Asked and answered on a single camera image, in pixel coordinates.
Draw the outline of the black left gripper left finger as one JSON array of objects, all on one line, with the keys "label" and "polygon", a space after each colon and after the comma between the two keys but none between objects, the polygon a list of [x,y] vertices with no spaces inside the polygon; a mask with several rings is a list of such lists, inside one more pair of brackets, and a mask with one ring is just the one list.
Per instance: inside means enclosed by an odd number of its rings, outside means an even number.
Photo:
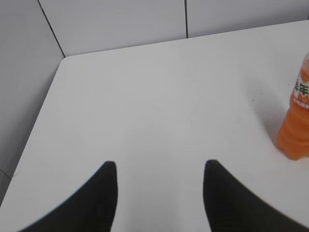
[{"label": "black left gripper left finger", "polygon": [[117,168],[107,161],[61,205],[22,231],[110,232],[117,201]]}]

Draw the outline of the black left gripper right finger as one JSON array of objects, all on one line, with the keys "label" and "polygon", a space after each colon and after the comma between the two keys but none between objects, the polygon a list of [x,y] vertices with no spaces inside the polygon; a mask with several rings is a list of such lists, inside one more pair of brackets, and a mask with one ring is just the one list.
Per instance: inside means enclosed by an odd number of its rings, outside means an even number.
[{"label": "black left gripper right finger", "polygon": [[213,232],[307,232],[240,183],[219,161],[204,167],[203,203]]}]

